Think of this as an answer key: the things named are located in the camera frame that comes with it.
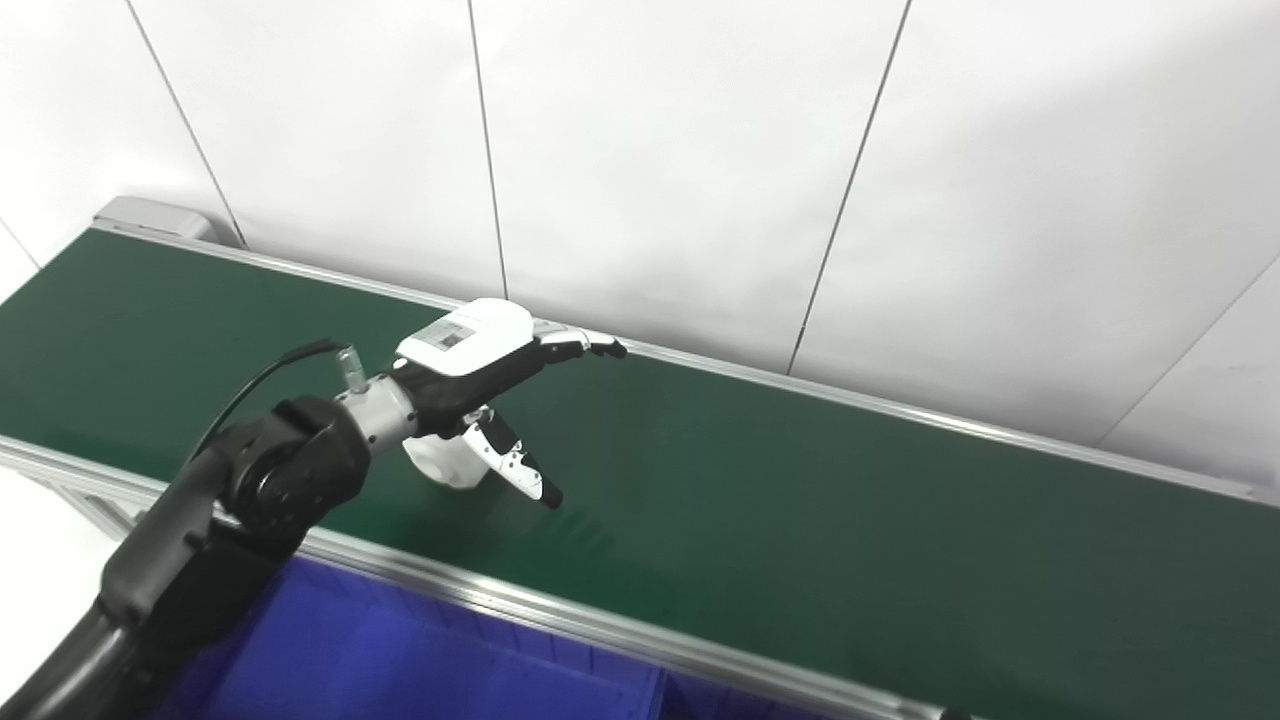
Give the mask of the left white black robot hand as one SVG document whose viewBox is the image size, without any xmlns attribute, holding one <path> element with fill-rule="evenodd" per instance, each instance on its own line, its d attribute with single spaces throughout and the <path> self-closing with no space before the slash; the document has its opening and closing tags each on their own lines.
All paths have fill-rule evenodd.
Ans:
<svg viewBox="0 0 1280 720">
<path fill-rule="evenodd" d="M 563 502 L 509 423 L 492 406 L 545 366 L 586 354 L 626 357 L 612 334 L 538 320 L 503 299 L 477 299 L 406 337 L 387 374 L 413 406 L 404 448 L 419 470 L 456 489 L 495 473 L 549 509 Z"/>
</svg>

